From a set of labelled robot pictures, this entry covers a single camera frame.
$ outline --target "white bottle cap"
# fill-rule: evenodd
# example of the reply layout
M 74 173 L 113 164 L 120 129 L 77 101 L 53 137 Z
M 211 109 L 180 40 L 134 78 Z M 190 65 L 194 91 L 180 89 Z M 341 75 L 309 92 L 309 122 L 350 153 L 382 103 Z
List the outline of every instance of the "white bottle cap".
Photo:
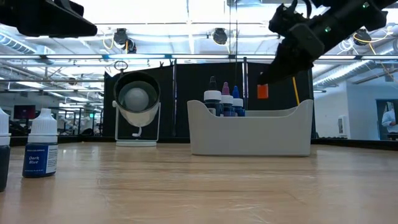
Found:
M 230 105 L 232 105 L 234 103 L 234 97 L 233 96 L 229 96 L 229 95 L 222 95 L 221 96 L 221 103 L 228 103 Z
M 8 146 L 10 144 L 10 133 L 8 133 L 9 129 L 9 118 L 8 114 L 6 114 L 0 108 L 0 146 Z
M 234 103 L 232 104 L 232 106 L 241 106 L 243 107 L 243 99 L 239 99 L 239 98 L 234 98 Z
M 33 120 L 27 141 L 57 142 L 57 120 L 51 116 L 50 109 L 42 108 L 40 115 Z
M 205 92 L 204 100 L 219 100 L 221 101 L 221 92 L 218 90 L 208 90 Z

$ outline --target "monitor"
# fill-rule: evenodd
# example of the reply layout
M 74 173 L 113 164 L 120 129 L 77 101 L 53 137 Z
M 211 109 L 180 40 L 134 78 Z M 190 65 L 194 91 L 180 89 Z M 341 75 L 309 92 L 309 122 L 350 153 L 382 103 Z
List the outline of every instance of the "monitor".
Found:
M 14 119 L 35 119 L 35 105 L 15 105 Z

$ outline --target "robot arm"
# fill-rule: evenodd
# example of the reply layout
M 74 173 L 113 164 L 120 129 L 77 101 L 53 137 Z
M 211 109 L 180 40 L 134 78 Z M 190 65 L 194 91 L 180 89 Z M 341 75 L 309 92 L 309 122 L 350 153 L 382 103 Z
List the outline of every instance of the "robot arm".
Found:
M 290 7 L 280 5 L 269 29 L 285 37 L 278 45 L 275 60 L 258 79 L 263 85 L 293 77 L 309 70 L 320 56 L 365 26 L 368 31 L 386 26 L 387 12 L 381 9 L 396 0 L 312 0 L 316 7 L 330 7 L 312 19 L 295 12 L 297 0 Z

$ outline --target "dropper bottle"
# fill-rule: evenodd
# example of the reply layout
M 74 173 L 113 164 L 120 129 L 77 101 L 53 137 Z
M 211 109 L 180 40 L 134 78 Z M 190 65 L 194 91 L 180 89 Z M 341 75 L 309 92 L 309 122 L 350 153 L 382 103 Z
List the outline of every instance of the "dropper bottle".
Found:
M 221 103 L 224 106 L 223 115 L 225 117 L 235 116 L 235 108 L 232 107 L 233 100 L 234 100 L 233 96 L 229 94 L 228 82 L 224 82 L 222 96 L 221 96 Z
M 209 88 L 204 95 L 205 105 L 215 116 L 221 116 L 223 114 L 223 105 L 221 101 L 221 92 L 217 90 L 216 78 L 210 77 Z
M 243 109 L 243 99 L 240 99 L 240 97 L 239 97 L 239 90 L 238 90 L 237 86 L 234 87 L 232 96 L 234 98 L 233 99 L 234 103 L 233 103 L 232 107 L 235 108 L 236 116 L 240 116 L 240 117 L 246 116 L 246 112 Z
M 32 129 L 25 147 L 24 177 L 48 177 L 57 169 L 58 137 L 57 120 L 51 110 L 42 108 L 33 120 Z
M 0 192 L 7 185 L 8 165 L 10 162 L 9 116 L 0 108 Z

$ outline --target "purple bottle cap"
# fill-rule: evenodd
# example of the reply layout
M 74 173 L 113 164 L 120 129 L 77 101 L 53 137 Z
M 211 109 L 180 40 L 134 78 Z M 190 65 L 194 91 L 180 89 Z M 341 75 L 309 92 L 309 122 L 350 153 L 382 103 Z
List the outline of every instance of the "purple bottle cap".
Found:
M 228 96 L 229 96 L 229 86 L 228 86 L 228 82 L 224 82 L 222 95 L 224 95 L 224 96 L 225 96 L 225 95 L 228 95 Z

